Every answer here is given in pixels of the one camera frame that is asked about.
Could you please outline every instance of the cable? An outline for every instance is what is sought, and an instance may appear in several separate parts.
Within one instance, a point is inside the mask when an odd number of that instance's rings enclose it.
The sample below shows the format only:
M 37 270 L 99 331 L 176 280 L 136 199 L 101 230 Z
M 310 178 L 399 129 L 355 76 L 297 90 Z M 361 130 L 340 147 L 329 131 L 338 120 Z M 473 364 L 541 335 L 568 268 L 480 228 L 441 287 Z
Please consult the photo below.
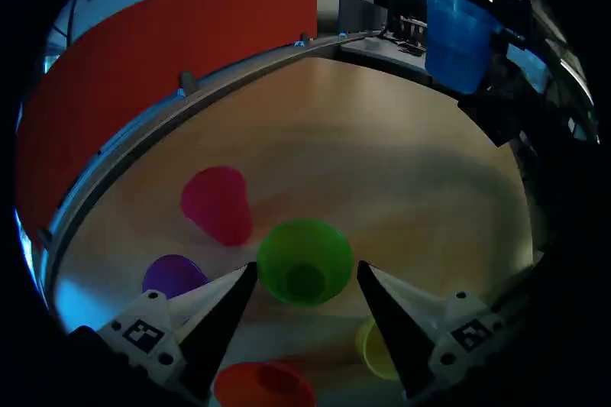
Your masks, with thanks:
M 62 31 L 61 31 L 61 30 L 60 30 L 60 29 L 57 27 L 57 25 L 53 24 L 53 25 L 51 25 L 51 27 L 52 27 L 52 28 L 53 28 L 53 29 L 54 29 L 54 30 L 55 30 L 57 33 L 59 33 L 60 35 L 62 35 L 62 36 L 63 36 L 63 37 L 65 37 L 66 39 L 68 39 L 68 35 L 67 35 L 67 34 L 65 34 L 65 33 L 63 33 L 63 32 L 62 32 Z

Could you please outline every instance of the orange cup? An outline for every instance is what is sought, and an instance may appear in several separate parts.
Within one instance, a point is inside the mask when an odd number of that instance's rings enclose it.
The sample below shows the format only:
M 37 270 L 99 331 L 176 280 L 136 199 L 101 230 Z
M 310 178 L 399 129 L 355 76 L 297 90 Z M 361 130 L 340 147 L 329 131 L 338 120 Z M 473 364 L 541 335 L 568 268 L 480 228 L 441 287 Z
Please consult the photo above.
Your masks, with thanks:
M 217 375 L 214 394 L 222 407 L 315 407 L 303 375 L 283 363 L 240 363 Z

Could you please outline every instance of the plastic cup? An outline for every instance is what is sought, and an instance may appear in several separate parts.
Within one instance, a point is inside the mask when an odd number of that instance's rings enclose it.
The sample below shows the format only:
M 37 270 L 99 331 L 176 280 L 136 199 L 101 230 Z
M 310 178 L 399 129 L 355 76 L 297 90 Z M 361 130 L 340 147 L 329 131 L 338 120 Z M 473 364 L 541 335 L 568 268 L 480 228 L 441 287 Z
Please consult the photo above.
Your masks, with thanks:
M 319 305 L 336 296 L 352 274 L 352 249 L 333 227 L 296 219 L 273 229 L 259 246 L 261 283 L 279 300 Z
M 426 71 L 453 90 L 475 92 L 490 64 L 490 37 L 500 23 L 468 0 L 426 0 L 426 4 Z
M 384 337 L 373 316 L 370 316 L 359 328 L 356 344 L 359 356 L 374 375 L 385 380 L 399 379 L 395 364 L 384 343 Z
M 240 363 L 217 375 L 214 394 L 222 407 L 314 407 L 305 378 L 282 363 Z
M 142 292 L 156 289 L 168 299 L 204 286 L 208 278 L 191 260 L 168 254 L 153 262 L 144 274 Z
M 206 234 L 220 244 L 238 246 L 253 230 L 246 181 L 229 166 L 214 166 L 197 173 L 183 188 L 180 208 Z

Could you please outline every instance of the green cup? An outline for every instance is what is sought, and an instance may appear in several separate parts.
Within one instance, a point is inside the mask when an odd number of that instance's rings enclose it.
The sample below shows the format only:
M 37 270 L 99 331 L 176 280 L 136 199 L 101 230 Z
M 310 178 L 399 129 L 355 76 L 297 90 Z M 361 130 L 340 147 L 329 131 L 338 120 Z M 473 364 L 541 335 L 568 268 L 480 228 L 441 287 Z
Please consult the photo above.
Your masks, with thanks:
M 295 219 L 273 229 L 259 246 L 259 279 L 291 305 L 313 306 L 335 297 L 352 274 L 352 249 L 333 227 Z

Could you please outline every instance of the desk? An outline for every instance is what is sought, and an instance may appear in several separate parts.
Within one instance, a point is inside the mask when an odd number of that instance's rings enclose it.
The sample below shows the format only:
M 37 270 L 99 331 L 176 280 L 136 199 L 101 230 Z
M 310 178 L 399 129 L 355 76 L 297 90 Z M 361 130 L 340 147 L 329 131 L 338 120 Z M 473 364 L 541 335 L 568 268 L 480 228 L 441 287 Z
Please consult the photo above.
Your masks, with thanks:
M 416 57 L 412 54 L 401 52 L 396 44 L 387 40 L 381 40 L 380 38 L 364 38 L 363 40 L 342 44 L 341 50 L 396 63 L 400 66 L 428 75 L 425 68 L 426 53 L 422 54 L 420 57 Z
M 244 247 L 218 246 L 179 208 L 183 185 L 219 164 L 248 183 L 254 233 Z M 332 224 L 356 260 L 438 295 L 485 295 L 532 262 L 509 146 L 494 147 L 455 100 L 428 87 L 305 58 L 190 118 L 112 184 L 67 249 L 57 309 L 69 329 L 98 328 L 141 293 L 158 257 L 182 254 L 214 279 L 254 260 L 290 218 Z M 222 366 L 286 358 L 321 407 L 400 405 L 399 384 L 370 374 L 354 350 L 365 315 L 355 277 L 317 308 L 284 305 L 257 286 Z

